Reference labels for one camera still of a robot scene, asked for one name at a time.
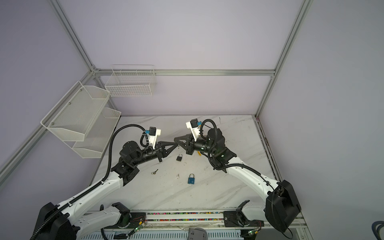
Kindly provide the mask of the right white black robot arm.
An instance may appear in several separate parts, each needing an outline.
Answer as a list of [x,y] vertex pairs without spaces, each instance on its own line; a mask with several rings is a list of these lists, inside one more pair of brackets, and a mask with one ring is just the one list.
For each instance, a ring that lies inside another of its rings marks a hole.
[[214,170],[223,171],[241,180],[264,199],[266,221],[277,231],[285,233],[302,211],[291,183],[271,179],[242,161],[226,146],[220,129],[211,129],[205,137],[187,134],[174,138],[186,154],[200,152],[206,155]]

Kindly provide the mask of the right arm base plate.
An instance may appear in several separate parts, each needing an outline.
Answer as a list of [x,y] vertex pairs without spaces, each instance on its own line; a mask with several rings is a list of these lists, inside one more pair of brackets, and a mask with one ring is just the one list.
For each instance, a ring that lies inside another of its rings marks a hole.
[[224,211],[224,225],[225,227],[264,227],[264,221],[248,220],[244,214],[239,214],[236,211]]

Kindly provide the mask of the blue padlock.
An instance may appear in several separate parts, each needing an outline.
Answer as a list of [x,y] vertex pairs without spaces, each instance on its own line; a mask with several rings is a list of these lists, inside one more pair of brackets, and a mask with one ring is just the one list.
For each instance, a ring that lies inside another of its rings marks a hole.
[[188,177],[188,184],[189,185],[194,185],[195,184],[195,175],[194,174],[190,174],[189,177]]

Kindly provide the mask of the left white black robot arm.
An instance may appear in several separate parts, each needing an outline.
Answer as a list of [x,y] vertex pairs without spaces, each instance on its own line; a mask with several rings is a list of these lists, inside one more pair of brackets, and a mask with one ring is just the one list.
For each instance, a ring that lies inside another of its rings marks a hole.
[[108,175],[79,194],[57,205],[48,203],[39,212],[32,240],[79,240],[105,227],[129,224],[130,210],[117,202],[97,213],[87,212],[102,199],[127,185],[139,173],[138,165],[161,161],[178,145],[160,141],[154,148],[141,149],[135,141],[125,143],[118,163]]

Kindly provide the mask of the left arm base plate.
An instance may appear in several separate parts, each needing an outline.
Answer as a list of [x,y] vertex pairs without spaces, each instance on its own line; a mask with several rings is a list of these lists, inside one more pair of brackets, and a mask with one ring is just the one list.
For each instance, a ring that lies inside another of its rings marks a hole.
[[133,229],[139,225],[140,221],[145,221],[145,219],[146,213],[144,212],[125,214],[122,216],[118,226],[121,229]]

